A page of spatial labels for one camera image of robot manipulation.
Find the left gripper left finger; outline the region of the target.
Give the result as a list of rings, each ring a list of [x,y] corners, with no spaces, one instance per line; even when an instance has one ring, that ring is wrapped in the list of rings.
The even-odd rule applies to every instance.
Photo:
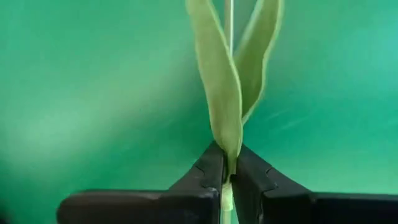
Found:
[[[219,224],[224,152],[212,142],[167,190],[84,190],[63,199],[57,224]]]

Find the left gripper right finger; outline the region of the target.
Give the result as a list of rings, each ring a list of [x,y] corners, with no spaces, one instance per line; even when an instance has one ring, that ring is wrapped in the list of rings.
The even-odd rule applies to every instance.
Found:
[[[239,224],[398,224],[398,195],[311,191],[246,146],[231,180]]]

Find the green table mat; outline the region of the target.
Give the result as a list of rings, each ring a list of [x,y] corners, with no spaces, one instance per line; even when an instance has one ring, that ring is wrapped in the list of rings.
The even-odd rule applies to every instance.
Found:
[[[314,191],[398,195],[398,0],[284,0],[244,143]],[[212,142],[185,0],[0,0],[0,222],[166,189]]]

